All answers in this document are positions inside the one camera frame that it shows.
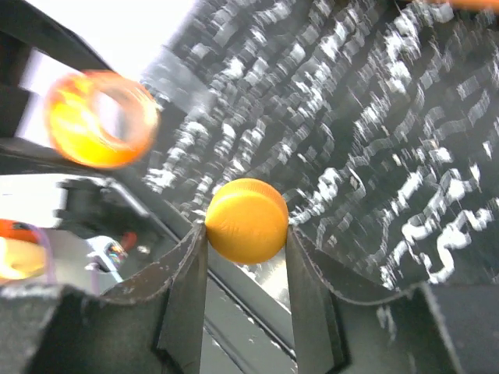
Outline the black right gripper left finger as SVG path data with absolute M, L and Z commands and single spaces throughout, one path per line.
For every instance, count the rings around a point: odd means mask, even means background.
M 140 272 L 90 295 L 70 285 L 1 289 L 4 373 L 197 373 L 207 238 L 192 227 Z

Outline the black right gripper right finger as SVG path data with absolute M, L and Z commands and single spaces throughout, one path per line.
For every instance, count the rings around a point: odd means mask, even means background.
M 301 373 L 495 373 L 498 288 L 389 291 L 291 227 L 288 290 Z

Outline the orange juice bottle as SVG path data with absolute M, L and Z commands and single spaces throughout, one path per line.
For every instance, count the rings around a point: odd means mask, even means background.
M 70 73 L 48 91 L 44 123 L 51 145 L 66 159 L 122 168 L 150 149 L 159 106 L 144 86 L 116 72 Z

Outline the orange bottle cap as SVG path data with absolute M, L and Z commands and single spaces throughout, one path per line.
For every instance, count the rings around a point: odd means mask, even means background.
M 253 265 L 273 258 L 285 245 L 288 207 L 271 185 L 240 178 L 214 194 L 204 223 L 214 250 L 234 263 Z

